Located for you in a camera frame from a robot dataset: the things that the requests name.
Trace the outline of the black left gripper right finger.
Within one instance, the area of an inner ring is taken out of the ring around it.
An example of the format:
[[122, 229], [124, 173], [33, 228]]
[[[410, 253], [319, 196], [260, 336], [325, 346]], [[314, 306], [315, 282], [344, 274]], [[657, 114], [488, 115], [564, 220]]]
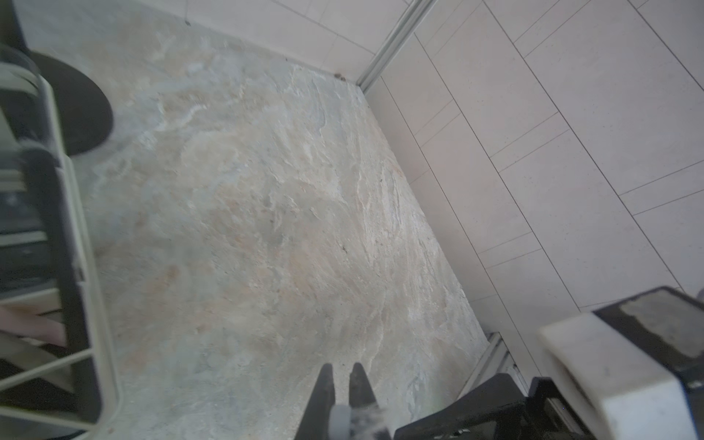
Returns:
[[349, 375], [348, 404], [351, 407], [351, 439], [391, 440], [384, 412], [377, 402], [366, 370], [356, 362]]

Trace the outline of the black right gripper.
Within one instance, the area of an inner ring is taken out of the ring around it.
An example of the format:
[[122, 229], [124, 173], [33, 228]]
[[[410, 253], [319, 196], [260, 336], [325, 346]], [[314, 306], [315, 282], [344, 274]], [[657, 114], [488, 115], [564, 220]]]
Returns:
[[397, 429], [395, 439], [592, 439], [594, 435], [548, 377], [523, 394], [500, 373], [449, 407]]

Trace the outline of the pink toothbrush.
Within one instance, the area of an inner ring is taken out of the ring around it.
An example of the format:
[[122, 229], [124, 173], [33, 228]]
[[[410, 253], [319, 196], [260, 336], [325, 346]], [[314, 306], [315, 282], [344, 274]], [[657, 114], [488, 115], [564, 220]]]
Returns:
[[1, 307], [1, 331], [30, 337], [58, 347], [67, 347], [65, 326], [49, 318]]

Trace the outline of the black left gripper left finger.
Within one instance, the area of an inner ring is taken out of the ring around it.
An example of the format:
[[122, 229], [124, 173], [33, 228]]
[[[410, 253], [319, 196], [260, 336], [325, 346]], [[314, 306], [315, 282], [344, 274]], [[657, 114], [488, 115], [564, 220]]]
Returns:
[[294, 440], [328, 440], [329, 419], [336, 404], [333, 365], [322, 366]]

